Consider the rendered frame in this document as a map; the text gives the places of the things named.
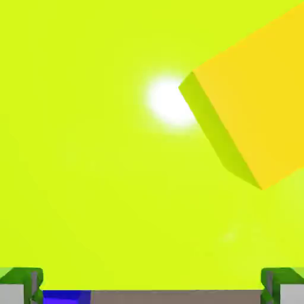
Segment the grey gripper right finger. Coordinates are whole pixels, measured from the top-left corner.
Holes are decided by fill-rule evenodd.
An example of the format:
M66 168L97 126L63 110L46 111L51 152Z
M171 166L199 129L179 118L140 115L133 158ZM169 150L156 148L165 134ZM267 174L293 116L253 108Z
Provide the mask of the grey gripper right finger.
M304 267L263 268L260 304L304 304Z

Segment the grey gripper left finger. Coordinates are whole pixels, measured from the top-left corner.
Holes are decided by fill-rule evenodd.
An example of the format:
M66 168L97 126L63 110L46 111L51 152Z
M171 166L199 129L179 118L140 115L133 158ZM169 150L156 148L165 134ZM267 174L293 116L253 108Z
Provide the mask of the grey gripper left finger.
M43 270L39 267L0 268L0 285L22 287L22 304L43 304Z

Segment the small blue cube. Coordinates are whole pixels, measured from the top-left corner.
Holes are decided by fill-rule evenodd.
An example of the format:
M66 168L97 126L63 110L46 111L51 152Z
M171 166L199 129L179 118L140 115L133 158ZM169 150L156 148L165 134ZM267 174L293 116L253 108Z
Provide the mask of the small blue cube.
M43 304L90 304L90 290L44 290Z

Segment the small yellow cube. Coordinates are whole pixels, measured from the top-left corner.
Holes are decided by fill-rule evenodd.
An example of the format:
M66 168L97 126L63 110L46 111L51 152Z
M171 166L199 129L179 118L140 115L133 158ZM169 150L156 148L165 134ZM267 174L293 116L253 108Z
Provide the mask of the small yellow cube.
M193 69L180 92L223 166L268 188L304 167L304 0Z

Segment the large yellow-green box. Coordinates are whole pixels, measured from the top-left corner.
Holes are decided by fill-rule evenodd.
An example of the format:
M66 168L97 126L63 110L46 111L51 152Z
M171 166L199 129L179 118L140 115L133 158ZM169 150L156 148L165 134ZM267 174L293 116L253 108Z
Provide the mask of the large yellow-green box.
M304 170L228 172L179 93L302 0L0 0L0 267L48 290L258 289L304 267Z

